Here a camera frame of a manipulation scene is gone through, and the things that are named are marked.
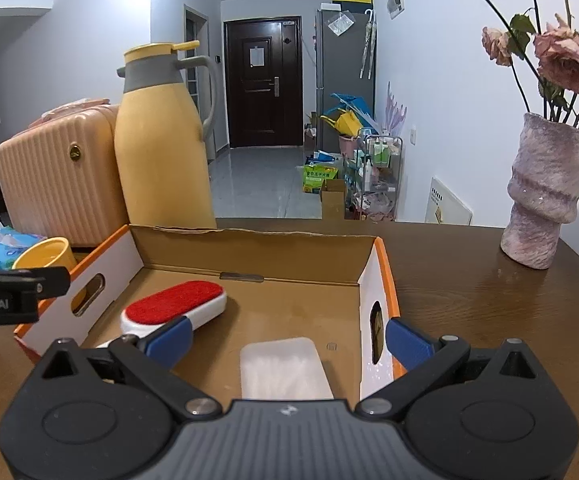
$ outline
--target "yellow cup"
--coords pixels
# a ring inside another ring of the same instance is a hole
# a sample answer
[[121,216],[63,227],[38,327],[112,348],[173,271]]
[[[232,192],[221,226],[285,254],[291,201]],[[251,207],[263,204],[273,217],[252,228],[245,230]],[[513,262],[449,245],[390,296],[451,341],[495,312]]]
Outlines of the yellow cup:
[[[13,264],[14,269],[37,269],[39,267],[66,267],[70,272],[76,267],[76,257],[67,238],[48,238],[22,253]],[[78,308],[85,299],[81,290],[72,300],[72,309]]]

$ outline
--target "green leaf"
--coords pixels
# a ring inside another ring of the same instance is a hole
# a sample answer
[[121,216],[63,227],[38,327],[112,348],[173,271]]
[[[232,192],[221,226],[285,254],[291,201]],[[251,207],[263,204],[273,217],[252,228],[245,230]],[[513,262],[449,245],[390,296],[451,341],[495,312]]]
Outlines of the green leaf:
[[514,41],[514,38],[509,38],[509,41],[507,42],[507,49],[512,54],[515,54],[521,59],[525,59],[525,50],[529,44],[529,34],[519,30],[514,30],[513,33],[521,48],[519,49],[519,46],[516,44],[516,41]]
[[538,93],[540,93],[541,97],[547,97],[548,101],[551,101],[563,91],[560,86],[550,83],[547,79],[542,79],[541,81],[542,83],[538,83]]
[[531,22],[529,16],[525,16],[524,14],[516,14],[509,22],[509,26],[513,30],[518,30],[520,32],[527,32],[528,34],[535,34],[536,29]]
[[565,99],[564,96],[562,96],[560,94],[554,96],[553,103],[556,106],[560,106],[561,108],[564,108],[565,110],[569,110],[569,103],[567,102],[567,99]]

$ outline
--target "red fabric pad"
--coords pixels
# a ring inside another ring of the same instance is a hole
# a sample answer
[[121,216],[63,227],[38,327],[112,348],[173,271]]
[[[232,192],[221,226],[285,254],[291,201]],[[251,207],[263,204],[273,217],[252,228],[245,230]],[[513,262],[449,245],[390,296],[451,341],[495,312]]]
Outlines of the red fabric pad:
[[211,282],[186,282],[166,288],[127,307],[127,318],[143,325],[160,325],[223,294]]

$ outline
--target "blue gripper pad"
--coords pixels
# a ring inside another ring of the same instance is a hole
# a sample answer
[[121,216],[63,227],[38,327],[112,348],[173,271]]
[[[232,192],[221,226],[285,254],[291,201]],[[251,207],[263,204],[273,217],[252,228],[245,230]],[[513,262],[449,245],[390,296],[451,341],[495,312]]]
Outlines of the blue gripper pad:
[[416,334],[393,317],[387,322],[385,342],[393,355],[407,371],[413,370],[434,355],[434,345],[424,337]]
[[182,316],[147,336],[144,354],[170,370],[189,352],[193,337],[191,321],[187,316]]

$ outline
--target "box handle hole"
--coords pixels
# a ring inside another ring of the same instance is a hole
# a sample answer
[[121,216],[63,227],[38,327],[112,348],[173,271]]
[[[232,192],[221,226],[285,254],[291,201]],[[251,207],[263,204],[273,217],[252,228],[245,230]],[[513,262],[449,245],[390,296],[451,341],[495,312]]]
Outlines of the box handle hole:
[[85,297],[83,298],[83,300],[79,304],[72,305],[72,313],[74,314],[74,316],[76,317],[82,316],[82,314],[84,314],[90,307],[90,305],[93,303],[93,300],[98,298],[98,296],[104,289],[105,289],[105,276],[98,273],[89,281],[89,283],[87,283],[87,285],[85,285],[83,289],[85,291]]
[[383,310],[377,301],[369,314],[369,328],[371,330],[371,360],[378,364],[385,345],[385,327],[383,325]]

